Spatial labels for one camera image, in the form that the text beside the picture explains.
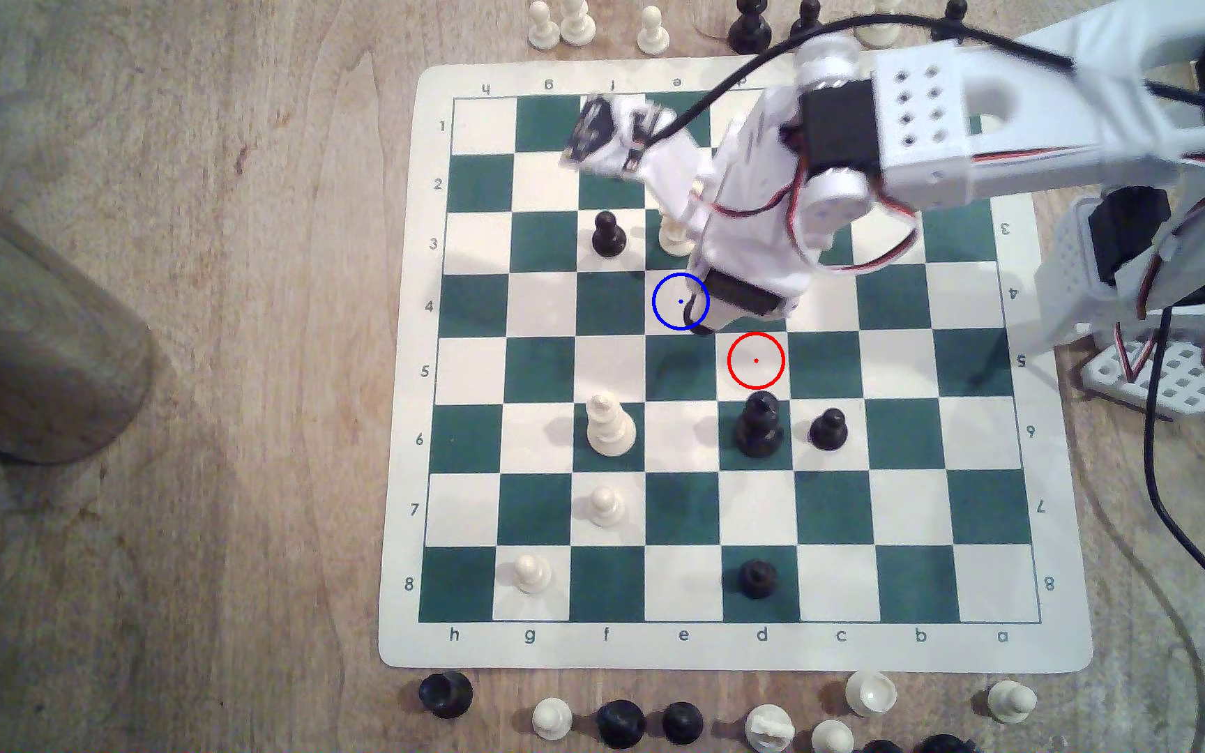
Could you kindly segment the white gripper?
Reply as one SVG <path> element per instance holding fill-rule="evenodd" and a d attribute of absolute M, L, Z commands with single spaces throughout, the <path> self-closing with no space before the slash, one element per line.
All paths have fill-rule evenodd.
<path fill-rule="evenodd" d="M 562 151 L 562 166 L 656 181 L 662 208 L 690 236 L 684 323 L 787 319 L 818 272 L 825 236 L 798 220 L 801 114 L 797 89 L 768 89 L 731 120 L 707 160 L 660 102 L 592 95 Z"/>

